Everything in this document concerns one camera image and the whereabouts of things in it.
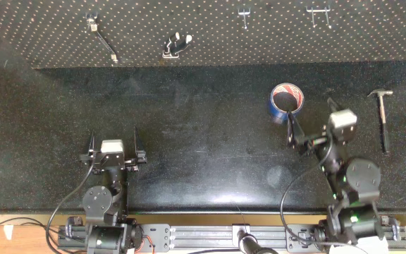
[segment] blue painter's tape roll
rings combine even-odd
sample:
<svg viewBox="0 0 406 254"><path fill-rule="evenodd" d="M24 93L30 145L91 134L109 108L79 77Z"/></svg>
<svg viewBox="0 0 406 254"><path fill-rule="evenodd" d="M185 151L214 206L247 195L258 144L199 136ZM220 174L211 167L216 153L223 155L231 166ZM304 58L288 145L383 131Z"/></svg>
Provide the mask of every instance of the blue painter's tape roll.
<svg viewBox="0 0 406 254"><path fill-rule="evenodd" d="M281 83L272 90L271 97L269 99L269 110L272 114L273 121L282 124L288 120L287 109L280 109L273 99L280 92L288 93L295 98L295 101L297 102L297 109L292 111L294 115L298 114L298 112L302 109L305 98L303 97L303 92L301 89L291 83Z"/></svg>

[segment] roll of tape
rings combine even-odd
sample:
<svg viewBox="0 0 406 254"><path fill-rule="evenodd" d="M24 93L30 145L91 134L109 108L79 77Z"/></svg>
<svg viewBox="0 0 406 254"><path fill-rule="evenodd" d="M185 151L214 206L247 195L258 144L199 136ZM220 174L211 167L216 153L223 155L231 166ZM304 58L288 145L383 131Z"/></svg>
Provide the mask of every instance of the roll of tape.
<svg viewBox="0 0 406 254"><path fill-rule="evenodd" d="M298 114L303 107L304 100L303 92L298 86L291 83L277 85L272 90L269 100L269 109L273 121L279 124L286 122L288 120L288 111L291 111L294 115Z"/></svg>

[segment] speckled black surface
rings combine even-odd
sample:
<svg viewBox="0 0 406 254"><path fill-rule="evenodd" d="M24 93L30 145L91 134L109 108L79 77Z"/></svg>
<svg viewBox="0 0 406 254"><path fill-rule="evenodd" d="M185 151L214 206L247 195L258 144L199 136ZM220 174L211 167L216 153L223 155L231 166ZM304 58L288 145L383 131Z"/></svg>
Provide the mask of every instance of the speckled black surface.
<svg viewBox="0 0 406 254"><path fill-rule="evenodd" d="M285 126L271 122L266 102L282 82L305 95L298 119L307 133L327 122L328 96L358 115L350 154L381 166L380 210L406 212L406 62L36 71L1 45L0 212L51 211L84 176L78 155L91 131L98 144L123 139L132 155L134 126L149 164L129 175L131 212L237 212L235 203L276 212L291 179L316 164L287 148ZM389 157L367 97L379 87L394 91L385 98ZM85 189L64 212L82 212ZM313 173L290 192L288 211L323 211L330 196Z"/></svg>

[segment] wooden floor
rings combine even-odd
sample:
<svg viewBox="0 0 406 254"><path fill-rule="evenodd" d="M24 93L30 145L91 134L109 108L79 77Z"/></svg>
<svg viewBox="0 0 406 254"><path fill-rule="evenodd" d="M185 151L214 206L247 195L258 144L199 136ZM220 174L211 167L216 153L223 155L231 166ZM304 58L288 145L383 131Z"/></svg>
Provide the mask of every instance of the wooden floor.
<svg viewBox="0 0 406 254"><path fill-rule="evenodd" d="M66 216L63 216L63 217L58 216L58 218L55 222L59 222L62 219L64 219L65 217ZM251 219L254 219L254 217L257 217L257 216L246 215L245 219L246 219L247 223L255 224L255 223L249 222ZM8 219L10 217L8 217L7 215L4 215L3 217L0 217L0 221L3 220L2 218ZM188 217L188 219L184 218L184 221L185 221L184 224L186 224L186 223L189 224L188 222L186 222L186 220L189 220L189 218L192 218L192 216ZM42 223L46 224L48 218L40 215L40 216L37 216L37 219L39 219L39 221L41 221ZM313 223L312 221L319 220L318 217L307 218L304 222L299 217L289 217L288 219L289 219L290 223L297 223L295 220L297 220L299 223ZM268 221L269 225L277 224L277 223L271 222L270 220L267 220L267 221ZM11 240L8 240L6 238L6 235L4 233L4 226L0 226L0 254L2 254L2 253L36 253L36 254L37 253L51 253L51 251L49 250L47 243L45 241L44 229L40 226L19 226L19 224L21 224L23 222L26 222L26 221L12 221L12 222L7 223L7 224L15 224L15 226L13 227L13 230L12 230ZM238 220L235 220L234 222L232 222L231 220L228 220L228 221L225 220L221 224L231 224L231 223L238 223L238 222L239 222ZM263 224L261 220L256 220L256 222L260 222L259 224ZM185 251L184 252L170 251L168 253L176 254L176 253L186 253L186 252Z"/></svg>

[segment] white tape piece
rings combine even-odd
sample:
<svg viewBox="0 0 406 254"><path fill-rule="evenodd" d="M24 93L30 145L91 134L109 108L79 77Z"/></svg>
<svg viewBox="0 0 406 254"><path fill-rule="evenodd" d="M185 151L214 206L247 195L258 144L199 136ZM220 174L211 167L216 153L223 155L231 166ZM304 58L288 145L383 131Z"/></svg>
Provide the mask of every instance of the white tape piece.
<svg viewBox="0 0 406 254"><path fill-rule="evenodd" d="M4 234L7 240L12 240L13 225L4 225Z"/></svg>

